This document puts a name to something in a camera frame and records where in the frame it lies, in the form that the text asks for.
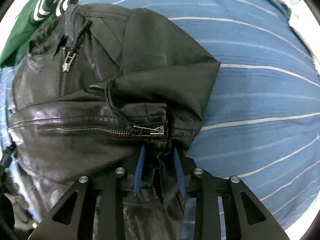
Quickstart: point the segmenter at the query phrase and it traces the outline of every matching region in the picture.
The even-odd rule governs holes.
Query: leather jacket
[[[39,191],[39,181],[63,188],[145,145],[136,198],[160,208],[126,203],[126,235],[178,239],[183,201],[172,152],[185,153],[202,127],[219,67],[153,11],[70,6],[35,33],[13,81],[9,132],[18,163]]]

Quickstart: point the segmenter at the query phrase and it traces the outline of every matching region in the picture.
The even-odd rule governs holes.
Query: black metal bracket
[[[289,240],[275,218],[240,178],[217,178],[196,168],[192,159],[184,156],[180,159],[187,197],[197,199],[195,240],[221,240],[218,196],[223,202],[226,240]],[[125,184],[132,172],[130,168],[113,169],[100,175],[99,186],[82,176],[49,211],[29,240],[92,239],[98,195],[101,195],[98,239],[125,240],[121,182]]]

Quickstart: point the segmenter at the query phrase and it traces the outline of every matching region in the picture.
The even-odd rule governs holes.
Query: pocket zipper
[[[62,134],[65,136],[70,136],[72,134],[78,135],[81,132],[97,132],[97,133],[103,133],[107,134],[109,137],[115,137],[115,138],[125,138],[125,139],[135,139],[135,138],[142,138],[142,137],[150,137],[150,138],[163,138],[164,137],[164,126],[159,126],[156,128],[148,128],[148,127],[142,127],[142,126],[134,126],[136,131],[131,132],[125,129],[123,127],[123,130],[120,129],[111,129],[107,128],[106,126],[79,126],[79,127],[63,127],[63,128],[57,128],[57,127],[39,127],[38,133],[40,135],[52,135],[52,134]]]
[[[76,54],[74,53],[72,57],[70,56],[70,51],[67,53],[66,47],[62,48],[62,80],[61,80],[61,89],[60,96],[64,96],[66,93],[66,84],[67,84],[67,76],[69,69],[71,67],[71,63],[75,58]]]

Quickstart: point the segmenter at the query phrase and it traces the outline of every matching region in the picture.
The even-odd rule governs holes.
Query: screw head
[[[201,169],[201,168],[195,168],[195,169],[193,170],[193,172],[194,172],[194,174],[201,175],[201,174],[203,173],[203,169]]]
[[[125,169],[122,167],[116,168],[116,174],[123,174],[125,173]]]
[[[237,176],[232,176],[232,177],[230,178],[230,180],[231,180],[231,182],[233,182],[233,183],[239,183],[239,182],[240,182],[240,179],[239,179],[239,177],[237,177]]]
[[[80,178],[79,178],[79,182],[80,183],[86,183],[88,181],[88,177],[87,176],[81,176]]]

